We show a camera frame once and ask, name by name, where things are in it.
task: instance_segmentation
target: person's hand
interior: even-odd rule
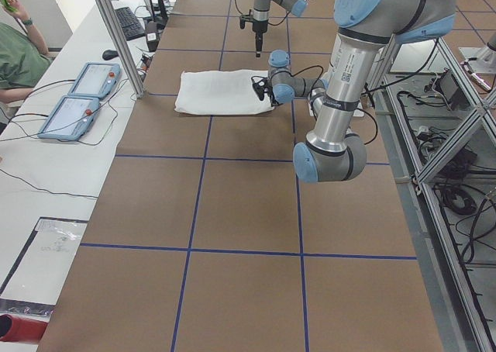
[[[21,21],[26,21],[27,19],[29,19],[29,14],[21,2],[19,2],[18,0],[7,0],[7,2],[12,7],[17,8],[16,12],[9,12],[5,7],[3,7],[5,12],[7,12],[10,16],[15,17],[16,19],[20,19]]]

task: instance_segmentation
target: person's arm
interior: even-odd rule
[[[32,90],[32,88],[10,88],[8,90],[0,89],[0,102],[9,104],[10,102],[24,100]]]
[[[9,12],[7,9],[4,7],[4,10],[12,17],[21,20],[23,23],[29,20],[29,14],[22,5],[21,2],[18,0],[7,0],[7,2],[12,6],[17,8],[16,12]],[[28,38],[31,41],[32,44],[36,46],[38,51],[42,55],[46,55],[48,53],[48,47],[47,43],[45,42],[45,39],[43,38],[43,35],[40,33],[38,28],[36,28],[33,24],[31,25],[25,25],[26,31],[28,33]]]

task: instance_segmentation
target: person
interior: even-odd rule
[[[18,0],[7,0],[16,11],[9,12],[24,25],[26,35],[0,22],[0,102],[24,100],[38,83],[51,60],[48,47],[28,12]]]

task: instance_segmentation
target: red cylinder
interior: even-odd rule
[[[38,343],[48,323],[14,315],[0,316],[0,342]]]

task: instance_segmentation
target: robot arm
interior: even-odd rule
[[[241,15],[239,17],[239,27],[245,28],[246,22],[253,24],[252,30],[255,32],[255,47],[257,57],[260,57],[262,46],[264,44],[264,33],[267,32],[269,25],[269,11],[270,3],[276,2],[283,7],[286,11],[293,15],[300,17],[306,10],[308,0],[255,0],[253,4],[253,11],[250,10],[248,15]]]
[[[361,138],[351,132],[350,122],[377,52],[394,34],[397,43],[447,34],[455,10],[456,0],[336,0],[339,32],[327,74],[329,85],[310,93],[310,103],[319,112],[317,123],[293,152],[301,180],[344,181],[361,173],[367,152]]]

